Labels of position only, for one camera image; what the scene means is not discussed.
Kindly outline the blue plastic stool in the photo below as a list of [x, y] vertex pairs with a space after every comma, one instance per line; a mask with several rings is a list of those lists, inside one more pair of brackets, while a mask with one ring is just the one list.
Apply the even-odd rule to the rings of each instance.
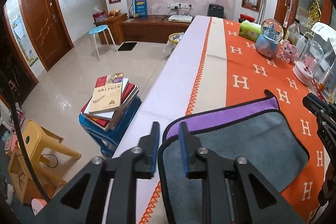
[[135, 96], [113, 130], [104, 131], [100, 129], [83, 114], [79, 114], [79, 123], [100, 147], [100, 152], [104, 156], [112, 157], [141, 104], [142, 101], [139, 96]]

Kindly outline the snow globe with castle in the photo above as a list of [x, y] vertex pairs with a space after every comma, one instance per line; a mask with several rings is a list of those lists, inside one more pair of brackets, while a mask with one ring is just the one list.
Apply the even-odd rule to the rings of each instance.
[[279, 49], [279, 43], [282, 41], [284, 31], [282, 25], [274, 19], [266, 19], [261, 25], [261, 34], [258, 36], [255, 48], [258, 53], [273, 59], [276, 57]]

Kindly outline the pink pig figurine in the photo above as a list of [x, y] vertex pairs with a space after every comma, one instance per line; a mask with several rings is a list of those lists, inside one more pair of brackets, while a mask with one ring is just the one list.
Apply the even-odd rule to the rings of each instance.
[[298, 60], [297, 48], [289, 40], [283, 40], [278, 57], [286, 63], [295, 63]]

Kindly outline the trash bin with bag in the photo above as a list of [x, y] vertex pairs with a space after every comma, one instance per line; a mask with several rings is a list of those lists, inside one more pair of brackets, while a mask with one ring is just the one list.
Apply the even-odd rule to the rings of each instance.
[[163, 49], [163, 53], [165, 55], [171, 55], [175, 47], [183, 38], [184, 32], [173, 33], [169, 35], [165, 48]]

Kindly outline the white set-top box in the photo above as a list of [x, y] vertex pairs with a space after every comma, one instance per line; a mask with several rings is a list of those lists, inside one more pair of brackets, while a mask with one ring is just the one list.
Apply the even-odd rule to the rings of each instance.
[[169, 22], [191, 23], [193, 17], [189, 15], [171, 15], [168, 18]]

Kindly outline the blue poster board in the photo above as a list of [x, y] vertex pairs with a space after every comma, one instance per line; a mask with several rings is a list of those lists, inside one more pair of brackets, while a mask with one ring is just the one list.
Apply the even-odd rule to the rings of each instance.
[[147, 17], [147, 0], [132, 0], [134, 18]]

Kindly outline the brown wooden door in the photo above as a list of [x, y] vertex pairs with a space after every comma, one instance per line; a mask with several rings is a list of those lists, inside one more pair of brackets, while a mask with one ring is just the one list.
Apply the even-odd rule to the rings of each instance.
[[30, 42], [49, 71], [74, 44], [58, 0], [18, 0]]

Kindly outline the yellow plastic chair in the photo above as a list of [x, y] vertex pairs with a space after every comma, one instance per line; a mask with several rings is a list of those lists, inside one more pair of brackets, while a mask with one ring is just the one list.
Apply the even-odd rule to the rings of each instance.
[[[33, 170], [48, 197], [52, 198], [57, 185], [65, 185], [67, 182], [45, 168], [45, 166], [51, 164], [51, 161], [42, 155], [43, 150], [48, 148], [76, 160], [81, 158], [81, 153], [63, 145], [62, 137], [50, 132], [31, 119], [28, 120], [22, 137]], [[29, 205], [32, 199], [42, 198], [27, 169], [22, 149], [19, 145], [15, 147], [11, 155], [7, 170], [21, 204]]]

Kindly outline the wooden TV cabinet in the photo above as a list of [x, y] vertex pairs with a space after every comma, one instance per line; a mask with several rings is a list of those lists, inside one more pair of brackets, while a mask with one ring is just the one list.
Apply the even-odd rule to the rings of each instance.
[[117, 45], [124, 42], [163, 43], [169, 35], [185, 32], [189, 23], [170, 22], [164, 15], [150, 15], [144, 18], [129, 19], [127, 14], [106, 18], [95, 26], [108, 25]]

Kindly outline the round light-blue stool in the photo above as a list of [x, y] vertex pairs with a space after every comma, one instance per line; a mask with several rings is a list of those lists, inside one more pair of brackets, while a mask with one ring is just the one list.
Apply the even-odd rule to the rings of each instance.
[[98, 61], [100, 61], [100, 52], [98, 49], [97, 39], [100, 40], [101, 45], [106, 44], [108, 48], [110, 48], [110, 43], [112, 43], [114, 45], [115, 51], [118, 52], [118, 48], [116, 42], [114, 41], [112, 31], [107, 24], [102, 24], [92, 28], [88, 31], [88, 34], [91, 36], [90, 40], [93, 54], [97, 57]]

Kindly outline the white water dispenser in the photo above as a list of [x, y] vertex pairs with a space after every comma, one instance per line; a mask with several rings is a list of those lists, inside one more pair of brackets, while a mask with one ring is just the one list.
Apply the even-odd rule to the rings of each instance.
[[323, 49], [323, 58], [320, 63], [322, 71], [329, 68], [333, 74], [331, 83], [335, 83], [335, 37], [336, 31], [331, 26], [317, 22], [311, 29], [313, 40], [318, 42]]

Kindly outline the purple and grey towel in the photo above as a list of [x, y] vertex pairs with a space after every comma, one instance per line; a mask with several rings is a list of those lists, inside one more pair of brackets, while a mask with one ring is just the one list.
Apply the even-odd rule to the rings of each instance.
[[202, 180], [189, 180], [183, 168], [179, 125], [187, 124], [190, 134], [219, 156], [246, 158], [281, 194], [304, 169], [309, 153], [295, 137], [282, 111], [266, 90], [261, 109], [252, 104], [247, 116], [225, 124], [213, 118], [201, 124], [202, 113], [179, 118], [167, 126], [158, 152], [162, 198], [169, 223], [202, 222]]

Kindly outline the orange H-pattern tablecloth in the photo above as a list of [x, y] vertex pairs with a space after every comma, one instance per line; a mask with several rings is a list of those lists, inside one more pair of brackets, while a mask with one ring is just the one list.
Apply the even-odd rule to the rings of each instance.
[[153, 122], [164, 130], [174, 120], [202, 113], [201, 124], [213, 118], [225, 124], [247, 116], [252, 104], [261, 109], [268, 90], [286, 117], [295, 137], [307, 149], [309, 161], [283, 191], [283, 197], [305, 221], [315, 219], [318, 192], [328, 157], [317, 136], [317, 122], [302, 104], [308, 93], [292, 66], [279, 58], [267, 59], [254, 42], [239, 35], [239, 24], [197, 16], [169, 57], [158, 79], [128, 127], [115, 155], [134, 147]]

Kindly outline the black floor mat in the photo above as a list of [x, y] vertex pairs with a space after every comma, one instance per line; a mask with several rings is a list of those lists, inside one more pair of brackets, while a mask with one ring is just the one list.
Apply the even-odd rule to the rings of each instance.
[[119, 46], [118, 51], [132, 51], [136, 45], [137, 42], [124, 42]]

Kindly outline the stack of books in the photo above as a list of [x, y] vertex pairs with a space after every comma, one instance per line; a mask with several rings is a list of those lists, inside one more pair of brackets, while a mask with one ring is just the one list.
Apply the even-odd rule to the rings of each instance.
[[81, 114], [100, 129], [113, 130], [138, 91], [138, 86], [130, 83], [123, 73], [101, 76]]

